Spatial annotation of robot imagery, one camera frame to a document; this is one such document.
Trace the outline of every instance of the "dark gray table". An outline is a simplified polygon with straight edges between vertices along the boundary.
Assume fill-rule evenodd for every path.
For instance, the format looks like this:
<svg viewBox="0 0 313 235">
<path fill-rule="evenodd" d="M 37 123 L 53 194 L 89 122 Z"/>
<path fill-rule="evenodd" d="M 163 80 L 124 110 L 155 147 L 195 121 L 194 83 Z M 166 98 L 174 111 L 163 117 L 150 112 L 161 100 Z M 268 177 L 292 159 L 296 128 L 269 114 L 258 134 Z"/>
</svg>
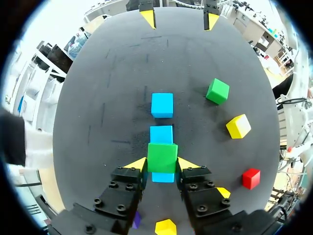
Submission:
<svg viewBox="0 0 313 235">
<path fill-rule="evenodd" d="M 118 165 L 146 156 L 149 127 L 173 124 L 179 156 L 212 171 L 231 191 L 231 211 L 263 209 L 274 183 L 279 127 L 274 96 L 253 49 L 226 19 L 203 30 L 203 13 L 157 8 L 152 30 L 138 11 L 108 19 L 86 42 L 70 68 L 58 103 L 53 146 L 56 179 L 64 205 L 92 208 Z M 230 85 L 221 106 L 204 98 L 218 78 Z M 174 117 L 156 122 L 151 94 L 174 94 Z M 225 124 L 246 114 L 252 130 L 232 140 Z M 261 170 L 248 190 L 244 171 Z M 130 234 L 154 234 L 170 218 L 178 234 L 191 234 L 176 184 L 148 181 L 138 207 L 143 219 Z"/>
</svg>

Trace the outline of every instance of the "screw head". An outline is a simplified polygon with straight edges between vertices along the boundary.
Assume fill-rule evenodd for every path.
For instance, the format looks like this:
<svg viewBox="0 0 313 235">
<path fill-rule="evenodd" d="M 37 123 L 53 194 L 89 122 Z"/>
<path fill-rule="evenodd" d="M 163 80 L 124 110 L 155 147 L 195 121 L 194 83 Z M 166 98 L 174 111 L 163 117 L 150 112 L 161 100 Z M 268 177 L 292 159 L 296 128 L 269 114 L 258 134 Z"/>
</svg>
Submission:
<svg viewBox="0 0 313 235">
<path fill-rule="evenodd" d="M 209 188 L 213 188 L 215 185 L 214 185 L 214 183 L 213 183 L 213 181 L 208 181 L 207 183 L 206 183 L 206 185 L 209 187 Z"/>
<path fill-rule="evenodd" d="M 239 232 L 243 229 L 243 227 L 242 227 L 241 224 L 235 224 L 231 229 L 232 229 L 232 231 L 234 231 L 235 233 L 239 233 Z"/>
<path fill-rule="evenodd" d="M 192 191 L 196 190 L 197 188 L 198 188 L 198 185 L 197 185 L 197 184 L 191 184 L 191 185 L 189 186 L 189 189 L 192 190 Z"/>
<path fill-rule="evenodd" d="M 228 198 L 223 198 L 222 199 L 222 204 L 225 206 L 229 206 L 230 205 L 230 200 Z"/>
<path fill-rule="evenodd" d="M 117 182 L 115 182 L 115 181 L 111 181 L 110 184 L 109 184 L 109 187 L 110 187 L 110 188 L 117 188 L 117 187 L 118 187 L 118 184 L 117 184 Z"/>
<path fill-rule="evenodd" d="M 126 207 L 123 205 L 123 204 L 120 204 L 116 207 L 116 210 L 119 212 L 119 213 L 124 213 L 126 211 Z"/>
<path fill-rule="evenodd" d="M 85 225 L 85 233 L 94 234 L 96 232 L 96 228 L 92 224 Z"/>
<path fill-rule="evenodd" d="M 134 189 L 134 185 L 133 184 L 127 184 L 126 185 L 126 190 L 127 191 L 132 191 Z"/>
<path fill-rule="evenodd" d="M 206 205 L 200 205 L 197 207 L 197 212 L 198 213 L 204 213 L 207 211 L 207 206 Z"/>
<path fill-rule="evenodd" d="M 94 205 L 96 207 L 101 207 L 102 206 L 102 201 L 101 201 L 100 198 L 95 198 L 93 202 L 94 202 Z"/>
</svg>

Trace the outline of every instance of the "cable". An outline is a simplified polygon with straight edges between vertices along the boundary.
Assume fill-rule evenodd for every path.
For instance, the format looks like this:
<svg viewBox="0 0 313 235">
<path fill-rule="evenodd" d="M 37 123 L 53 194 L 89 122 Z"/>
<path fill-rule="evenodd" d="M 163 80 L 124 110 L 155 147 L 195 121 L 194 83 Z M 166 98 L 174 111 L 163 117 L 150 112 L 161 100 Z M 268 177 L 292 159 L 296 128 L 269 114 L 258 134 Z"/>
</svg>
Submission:
<svg viewBox="0 0 313 235">
<path fill-rule="evenodd" d="M 285 171 L 280 171 L 279 173 L 285 173 L 285 174 L 291 174 L 291 175 L 306 175 L 306 173 L 303 172 L 285 172 Z"/>
<path fill-rule="evenodd" d="M 282 102 L 277 102 L 277 105 L 280 105 L 280 104 L 297 104 L 297 103 L 302 103 L 304 101 L 307 101 L 307 99 L 306 98 L 287 99 L 287 100 L 284 100 Z"/>
<path fill-rule="evenodd" d="M 293 191 L 293 188 L 292 188 L 292 182 L 291 182 L 291 178 L 290 178 L 290 176 L 289 176 L 289 173 L 286 173 L 286 175 L 287 175 L 288 178 L 289 178 L 291 190 L 292 190 L 293 193 L 295 193 L 295 192 Z"/>
</svg>

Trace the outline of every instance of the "cube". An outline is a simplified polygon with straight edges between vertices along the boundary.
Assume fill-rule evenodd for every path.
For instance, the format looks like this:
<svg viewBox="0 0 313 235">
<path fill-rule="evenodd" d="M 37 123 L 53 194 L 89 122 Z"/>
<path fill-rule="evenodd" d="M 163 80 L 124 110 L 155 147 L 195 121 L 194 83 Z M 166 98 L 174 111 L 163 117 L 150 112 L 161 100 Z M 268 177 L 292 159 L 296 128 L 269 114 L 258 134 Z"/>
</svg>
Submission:
<svg viewBox="0 0 313 235">
<path fill-rule="evenodd" d="M 245 114 L 234 117 L 226 124 L 232 139 L 242 139 L 251 130 L 250 123 Z"/>
<path fill-rule="evenodd" d="M 213 101 L 217 104 L 224 103 L 228 98 L 229 85 L 226 83 L 214 78 L 213 82 L 207 90 L 205 98 Z"/>
<path fill-rule="evenodd" d="M 148 172 L 175 173 L 177 144 L 148 144 Z"/>
<path fill-rule="evenodd" d="M 155 233 L 157 235 L 177 235 L 176 225 L 170 219 L 157 222 Z"/>
<path fill-rule="evenodd" d="M 133 228 L 133 229 L 138 229 L 138 228 L 139 228 L 139 225 L 140 225 L 140 222 L 141 222 L 141 216 L 140 216 L 139 212 L 136 211 L 132 228 Z"/>
<path fill-rule="evenodd" d="M 243 174 L 243 186 L 247 189 L 253 189 L 260 183 L 261 171 L 249 169 Z"/>
<path fill-rule="evenodd" d="M 151 114 L 154 118 L 172 118 L 174 99 L 172 93 L 153 93 Z"/>
<path fill-rule="evenodd" d="M 173 183 L 174 173 L 157 173 L 152 172 L 152 182 L 155 183 Z"/>
<path fill-rule="evenodd" d="M 150 143 L 173 144 L 173 127 L 150 126 Z"/>
</svg>

